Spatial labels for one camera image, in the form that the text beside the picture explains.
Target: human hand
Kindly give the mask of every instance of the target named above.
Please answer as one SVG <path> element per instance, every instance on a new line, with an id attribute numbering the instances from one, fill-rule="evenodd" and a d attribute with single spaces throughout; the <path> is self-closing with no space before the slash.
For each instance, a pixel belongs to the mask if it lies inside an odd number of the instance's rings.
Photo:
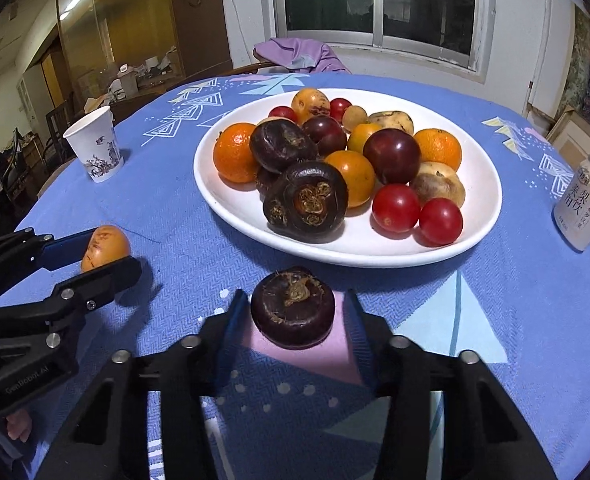
<path id="1" fill-rule="evenodd" d="M 6 416 L 6 430 L 11 440 L 26 442 L 32 430 L 32 419 L 23 408 Z"/>

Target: plate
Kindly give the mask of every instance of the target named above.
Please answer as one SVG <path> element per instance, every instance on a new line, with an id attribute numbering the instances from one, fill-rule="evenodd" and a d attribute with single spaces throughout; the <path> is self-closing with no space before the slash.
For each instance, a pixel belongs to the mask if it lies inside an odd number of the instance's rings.
<path id="1" fill-rule="evenodd" d="M 195 181 L 213 211 L 241 233 L 286 253 L 310 260 L 348 267 L 414 267 L 440 262 L 472 248 L 498 220 L 502 186 L 498 171 L 482 147 L 463 129 L 440 114 L 411 101 L 377 92 L 351 89 L 320 89 L 329 99 L 344 97 L 367 113 L 402 110 L 415 130 L 441 128 L 462 144 L 462 165 L 458 176 L 466 188 L 462 206 L 464 230 L 451 245 L 431 248 L 416 240 L 416 233 L 385 237 L 371 225 L 370 205 L 349 210 L 341 234 L 324 243 L 305 243 L 272 231 L 262 213 L 262 201 L 254 185 L 231 187 L 219 177 L 213 164 L 213 147 L 219 133 L 234 123 L 257 123 L 279 105 L 290 106 L 296 92 L 266 97 L 243 105 L 221 118 L 201 139 L 195 153 Z"/>

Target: white paper cup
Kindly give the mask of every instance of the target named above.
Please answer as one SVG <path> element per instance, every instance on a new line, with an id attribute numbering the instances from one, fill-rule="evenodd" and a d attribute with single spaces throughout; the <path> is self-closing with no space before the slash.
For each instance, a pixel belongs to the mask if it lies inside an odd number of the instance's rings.
<path id="1" fill-rule="evenodd" d="M 79 119 L 66 130 L 64 138 L 95 182 L 108 180 L 124 165 L 109 106 Z"/>

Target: blue patterned fabric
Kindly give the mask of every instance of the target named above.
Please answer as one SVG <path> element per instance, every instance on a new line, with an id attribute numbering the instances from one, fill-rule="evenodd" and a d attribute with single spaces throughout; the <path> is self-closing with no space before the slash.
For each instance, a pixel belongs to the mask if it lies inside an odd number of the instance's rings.
<path id="1" fill-rule="evenodd" d="M 265 95 L 317 88 L 385 92 L 432 108 L 489 154 L 504 190 L 495 228 L 475 248 L 411 269 L 346 269 L 267 248 L 217 218 L 193 178 L 193 155 L 208 127 Z M 528 123 L 499 105 L 400 80 L 341 74 L 215 78 L 163 95 L 116 128 L 122 170 L 94 184 L 74 162 L 20 227 L 62 237 L 112 223 L 127 232 L 144 274 L 132 290 L 88 315 L 77 377 L 36 402 L 35 475 L 48 443 L 92 377 L 116 349 L 162 351 L 222 312 L 240 287 L 251 292 L 275 269 L 304 264 L 334 290 L 355 288 L 368 312 L 384 316 L 432 351 L 478 350 L 542 443 L 560 480 L 590 458 L 590 246 L 573 252 L 551 220 L 571 172 Z M 77 272 L 42 270 L 2 304 L 50 293 Z M 251 349 L 230 384 L 203 406 L 221 479 L 372 478 L 387 401 L 358 384 L 312 374 Z M 433 402 L 430 478 L 438 478 L 441 402 Z M 164 479 L 159 398 L 150 395 L 150 474 Z"/>

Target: cup rim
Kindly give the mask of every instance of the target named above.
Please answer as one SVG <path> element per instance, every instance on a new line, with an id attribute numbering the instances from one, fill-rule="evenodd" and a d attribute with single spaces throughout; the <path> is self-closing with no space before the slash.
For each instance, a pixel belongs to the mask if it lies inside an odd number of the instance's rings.
<path id="1" fill-rule="evenodd" d="M 69 128 L 64 132 L 64 139 L 68 139 L 69 137 L 75 135 L 76 133 L 78 133 L 79 130 L 85 128 L 86 126 L 88 126 L 88 124 L 92 123 L 94 120 L 103 116 L 107 112 L 110 112 L 110 105 L 100 106 L 99 108 L 97 108 L 97 110 L 93 110 L 89 114 L 86 114 L 76 123 L 73 123 L 69 126 Z"/>

